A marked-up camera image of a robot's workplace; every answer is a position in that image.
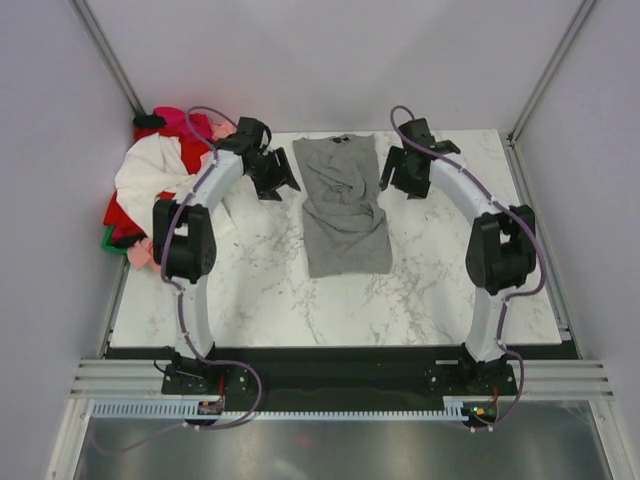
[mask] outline white marble surface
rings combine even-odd
[[[331,133],[276,134],[302,185],[291,141]],[[392,133],[376,133],[380,169]],[[494,130],[440,132],[463,151],[467,165],[499,199],[518,203]],[[219,346],[442,345],[464,341],[474,287],[464,266],[470,226],[435,187],[426,200],[407,201],[390,187],[380,195],[393,248],[389,275],[310,279],[302,240],[306,193],[283,188],[282,203],[259,202],[243,178],[225,206],[237,229],[217,238],[209,277],[209,323]],[[528,284],[535,285],[537,271]],[[175,343],[173,296],[150,270],[130,269],[113,347]],[[559,343],[546,291],[517,299],[505,328],[510,343]]]

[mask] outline white wall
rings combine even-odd
[[[585,353],[640,455],[640,2],[600,2],[521,149]]]
[[[3,2],[0,65],[0,477],[37,480],[113,285],[131,113],[65,0]]]
[[[579,0],[88,0],[146,108],[278,131],[515,122]]]

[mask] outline white garment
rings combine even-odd
[[[161,192],[187,190],[195,175],[189,175],[181,159],[180,141],[176,137],[153,134],[138,140],[125,154],[115,183],[116,200],[122,210],[149,238],[153,237],[153,205]],[[235,228],[220,206],[212,214],[213,231],[221,238]]]

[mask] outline pink garment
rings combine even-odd
[[[221,138],[228,137],[232,133],[236,133],[236,127],[227,121],[222,123],[211,123],[211,128],[213,129],[214,140],[220,140]]]
[[[211,128],[213,128],[213,140],[217,141],[221,138],[228,137],[232,133],[236,133],[236,127],[231,125],[229,122],[224,122],[221,124],[212,123]],[[204,164],[209,160],[209,155],[211,152],[207,151],[200,155],[200,168],[204,167]]]
[[[187,125],[185,113],[182,110],[174,107],[158,107],[153,113],[165,119],[167,122],[166,128],[179,132],[188,142],[200,141]],[[196,132],[204,138],[211,138],[213,131],[211,130],[211,125],[209,125],[209,118],[205,114],[192,113],[189,115],[189,120],[191,120]]]
[[[142,270],[145,265],[149,265],[155,273],[160,273],[160,265],[153,261],[153,242],[148,237],[127,249],[127,258],[136,270]]]

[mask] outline metal floor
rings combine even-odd
[[[431,422],[254,421],[172,431],[124,455],[85,445],[86,480],[606,480],[586,405],[521,404],[494,433]],[[103,447],[130,445],[165,420],[92,420]]]

